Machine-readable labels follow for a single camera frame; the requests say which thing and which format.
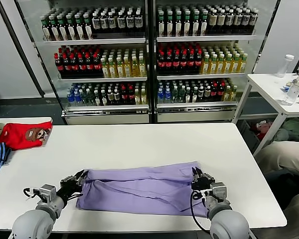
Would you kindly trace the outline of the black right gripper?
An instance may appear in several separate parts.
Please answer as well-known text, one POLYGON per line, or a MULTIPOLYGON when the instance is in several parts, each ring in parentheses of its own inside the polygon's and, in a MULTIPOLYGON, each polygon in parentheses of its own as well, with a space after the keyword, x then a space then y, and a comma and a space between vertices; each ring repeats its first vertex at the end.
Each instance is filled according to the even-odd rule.
POLYGON ((215 182, 214 177, 207 173, 202 173, 201 169, 192 167, 193 180, 191 183, 191 189, 193 191, 203 191, 210 189, 210 185, 215 182))

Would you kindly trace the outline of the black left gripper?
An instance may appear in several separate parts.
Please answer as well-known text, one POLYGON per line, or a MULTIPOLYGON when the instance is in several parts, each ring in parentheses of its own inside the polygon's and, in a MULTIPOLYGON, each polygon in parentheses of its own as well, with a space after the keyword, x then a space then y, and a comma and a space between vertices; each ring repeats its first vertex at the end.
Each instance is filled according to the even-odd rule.
POLYGON ((74 176, 68 176, 60 182, 60 197, 62 199, 74 199, 83 195, 82 187, 86 181, 88 171, 84 169, 74 176))

